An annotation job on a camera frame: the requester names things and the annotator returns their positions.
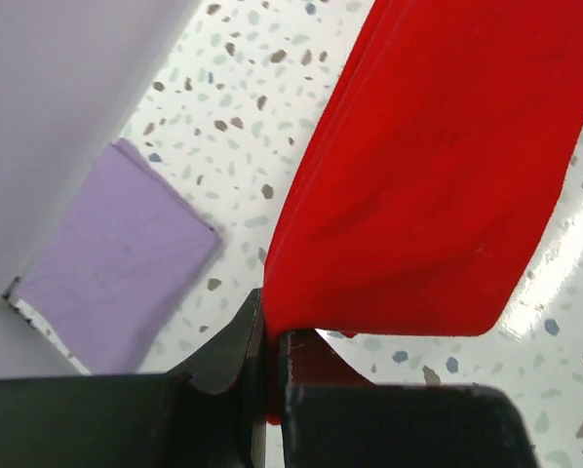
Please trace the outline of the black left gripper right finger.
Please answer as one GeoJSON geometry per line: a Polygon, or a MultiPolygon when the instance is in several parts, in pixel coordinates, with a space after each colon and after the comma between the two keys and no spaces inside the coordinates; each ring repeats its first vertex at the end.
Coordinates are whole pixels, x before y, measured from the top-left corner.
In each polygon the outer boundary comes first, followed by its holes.
{"type": "Polygon", "coordinates": [[[314,330],[282,335],[289,467],[535,467],[520,412],[480,385],[374,384],[314,330]]]}

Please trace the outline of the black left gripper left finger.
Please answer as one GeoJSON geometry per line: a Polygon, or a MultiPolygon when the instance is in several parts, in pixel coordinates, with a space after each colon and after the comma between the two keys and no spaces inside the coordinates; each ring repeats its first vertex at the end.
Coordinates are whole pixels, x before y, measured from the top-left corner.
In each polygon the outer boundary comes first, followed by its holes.
{"type": "Polygon", "coordinates": [[[0,380],[0,467],[262,466],[260,296],[163,373],[0,380]]]}

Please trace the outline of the red t shirt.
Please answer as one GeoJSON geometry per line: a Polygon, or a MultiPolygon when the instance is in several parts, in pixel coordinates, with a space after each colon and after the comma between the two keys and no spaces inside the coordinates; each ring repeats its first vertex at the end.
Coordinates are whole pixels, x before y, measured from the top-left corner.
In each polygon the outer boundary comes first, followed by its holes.
{"type": "Polygon", "coordinates": [[[264,267],[286,332],[477,336],[499,319],[583,127],[583,1],[377,1],[264,267]]]}

